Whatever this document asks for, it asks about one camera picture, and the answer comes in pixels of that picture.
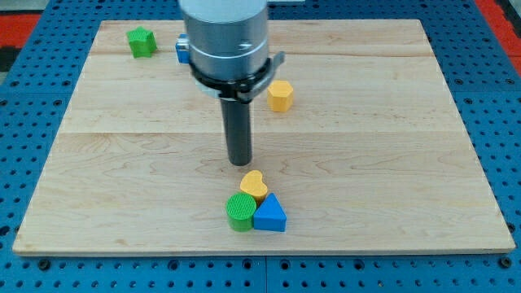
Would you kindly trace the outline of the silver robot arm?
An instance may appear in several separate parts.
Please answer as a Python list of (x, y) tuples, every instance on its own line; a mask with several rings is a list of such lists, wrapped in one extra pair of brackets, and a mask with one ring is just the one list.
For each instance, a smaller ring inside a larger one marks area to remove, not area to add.
[(269, 54), (266, 0), (181, 0), (191, 74), (214, 98), (250, 103), (285, 53)]

